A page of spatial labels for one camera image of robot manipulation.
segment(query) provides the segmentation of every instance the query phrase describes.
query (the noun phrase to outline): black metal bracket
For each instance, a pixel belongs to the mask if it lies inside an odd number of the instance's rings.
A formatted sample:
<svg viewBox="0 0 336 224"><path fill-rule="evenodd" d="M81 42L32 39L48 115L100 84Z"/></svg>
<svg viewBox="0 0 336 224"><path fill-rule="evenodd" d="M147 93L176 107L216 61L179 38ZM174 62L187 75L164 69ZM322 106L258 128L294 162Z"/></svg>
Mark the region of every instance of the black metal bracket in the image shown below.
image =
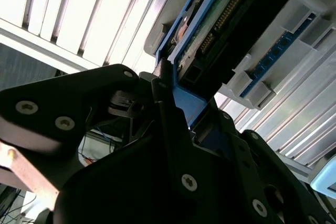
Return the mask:
<svg viewBox="0 0 336 224"><path fill-rule="evenodd" d="M165 62L162 79L146 79L113 65L0 92L0 140L59 189L54 223L106 222L95 213L112 209L116 223L333 223L265 141L237 132L213 100L192 127L193 143L170 71ZM132 126L129 144L78 166L86 130L118 116Z"/></svg>

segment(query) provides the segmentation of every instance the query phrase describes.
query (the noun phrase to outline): screw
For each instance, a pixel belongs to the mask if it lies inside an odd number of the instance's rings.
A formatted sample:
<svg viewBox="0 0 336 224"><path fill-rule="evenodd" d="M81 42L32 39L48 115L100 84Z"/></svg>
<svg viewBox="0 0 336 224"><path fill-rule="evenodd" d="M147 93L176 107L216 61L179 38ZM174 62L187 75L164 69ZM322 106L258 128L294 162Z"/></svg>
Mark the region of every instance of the screw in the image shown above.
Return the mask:
<svg viewBox="0 0 336 224"><path fill-rule="evenodd" d="M20 101L15 105L15 109L21 114L32 115L38 111L38 106L31 101Z"/></svg>
<svg viewBox="0 0 336 224"><path fill-rule="evenodd" d="M260 200L254 199L252 201L254 210L262 217L267 217L267 209Z"/></svg>
<svg viewBox="0 0 336 224"><path fill-rule="evenodd" d="M196 191L197 189L197 182L190 174L183 174L182 184L189 191Z"/></svg>
<svg viewBox="0 0 336 224"><path fill-rule="evenodd" d="M124 75L126 75L128 77L133 77L133 74L128 72L128 71L124 71Z"/></svg>
<svg viewBox="0 0 336 224"><path fill-rule="evenodd" d="M223 117L224 117L225 119L230 119L230 116L229 116L227 113L225 113L225 112L223 112Z"/></svg>
<svg viewBox="0 0 336 224"><path fill-rule="evenodd" d="M254 138L254 139L258 139L258 135L254 132L251 133L251 136Z"/></svg>
<svg viewBox="0 0 336 224"><path fill-rule="evenodd" d="M9 149L7 152L7 156L10 158L11 161L13 161L16 157L16 152L14 149Z"/></svg>
<svg viewBox="0 0 336 224"><path fill-rule="evenodd" d="M319 224L317 222L317 220L313 216L311 216L311 215L308 216L308 219L310 220L310 223L312 223L312 224Z"/></svg>
<svg viewBox="0 0 336 224"><path fill-rule="evenodd" d="M70 131L75 127L75 122L67 116L60 116L55 120L55 125L60 130Z"/></svg>

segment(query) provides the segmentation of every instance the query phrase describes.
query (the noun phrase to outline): cable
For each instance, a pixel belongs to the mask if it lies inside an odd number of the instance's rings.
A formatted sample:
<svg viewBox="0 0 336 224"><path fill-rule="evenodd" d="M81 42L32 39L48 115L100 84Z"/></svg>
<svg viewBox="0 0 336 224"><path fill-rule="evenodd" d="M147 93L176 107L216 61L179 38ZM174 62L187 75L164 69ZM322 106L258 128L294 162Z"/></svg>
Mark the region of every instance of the cable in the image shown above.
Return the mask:
<svg viewBox="0 0 336 224"><path fill-rule="evenodd" d="M32 203L35 199L36 199L36 195L35 195L35 197L32 199L32 201L28 202L27 204L24 204L23 206L17 207L17 208L15 208L15 209L13 209L12 211L9 211L5 216L8 216L11 212L16 211L17 209L20 209L20 208L23 208L23 207L29 205L29 204ZM20 216L20 214L17 215L17 216L15 216L14 218L13 218L13 217L11 217L11 218L12 218L12 219L16 219L16 218L19 217L19 216Z"/></svg>
<svg viewBox="0 0 336 224"><path fill-rule="evenodd" d="M16 195L15 195L14 199L12 200L12 202L7 207L7 210L6 210L5 214L1 217L1 219L2 219L1 223L4 223L4 220L5 220L6 216L9 216L8 214L9 214L10 208L12 207L12 205L13 205L14 201L16 200L17 196L20 196L20 193L21 193L21 190L16 191Z"/></svg>
<svg viewBox="0 0 336 224"><path fill-rule="evenodd" d="M96 129L97 129L98 131L100 131L100 133L103 135L103 137L105 138L105 140L109 142L109 147L110 147L109 152L110 152L110 154L112 153L112 150L111 150L112 143L114 144L114 148L115 148L115 146L118 145L118 144L121 145L121 143L118 143L117 141L114 141L113 139L108 138L108 137L101 131L101 129L100 129L99 127L96 127Z"/></svg>
<svg viewBox="0 0 336 224"><path fill-rule="evenodd" d="M85 141L86 141L86 134L84 135L84 141L83 141L82 150L81 150L81 153L80 153L82 156L83 156Z"/></svg>

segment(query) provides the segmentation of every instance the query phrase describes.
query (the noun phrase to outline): black plastic part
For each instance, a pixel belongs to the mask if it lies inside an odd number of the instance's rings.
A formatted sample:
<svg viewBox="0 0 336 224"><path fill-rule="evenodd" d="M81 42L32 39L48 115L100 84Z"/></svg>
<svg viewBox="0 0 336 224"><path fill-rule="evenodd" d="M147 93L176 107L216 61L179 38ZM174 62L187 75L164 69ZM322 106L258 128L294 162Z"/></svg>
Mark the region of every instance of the black plastic part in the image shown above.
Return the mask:
<svg viewBox="0 0 336 224"><path fill-rule="evenodd" d="M252 133L255 133L258 139L254 139ZM285 223L311 223L309 216L314 217L318 223L334 223L318 201L256 132L245 130L241 137L259 159L257 170L264 188L271 185L280 192L284 203L282 212Z"/></svg>
<svg viewBox="0 0 336 224"><path fill-rule="evenodd" d="M132 91L138 82L130 68L111 65L1 91L0 139L49 156L73 155L87 129L114 119L107 110L112 94ZM35 102L38 111L20 114L15 109L19 101ZM57 128L59 116L73 119L75 127Z"/></svg>

